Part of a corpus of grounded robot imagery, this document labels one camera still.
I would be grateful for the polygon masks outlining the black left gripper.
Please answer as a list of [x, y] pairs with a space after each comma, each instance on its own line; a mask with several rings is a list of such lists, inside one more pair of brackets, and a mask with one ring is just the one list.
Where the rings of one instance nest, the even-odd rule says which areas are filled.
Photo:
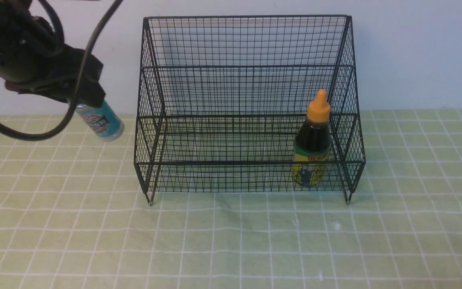
[[[85, 51], [66, 48], [58, 55], [47, 58], [48, 67], [27, 83], [5, 82], [5, 88], [18, 94], [39, 95], [51, 100], [70, 103], [77, 86], [77, 77]], [[77, 104], [99, 108], [105, 98], [99, 79], [104, 65], [94, 55], [88, 55], [77, 90]]]

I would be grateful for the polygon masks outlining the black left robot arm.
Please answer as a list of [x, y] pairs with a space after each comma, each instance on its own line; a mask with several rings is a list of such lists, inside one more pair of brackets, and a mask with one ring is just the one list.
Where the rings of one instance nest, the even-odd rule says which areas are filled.
[[102, 62], [88, 55], [77, 77], [84, 49], [65, 43], [62, 23], [53, 7], [41, 0], [50, 21], [29, 12], [30, 0], [0, 0], [0, 77], [7, 90], [62, 103], [72, 101], [99, 108], [105, 91], [99, 83]]

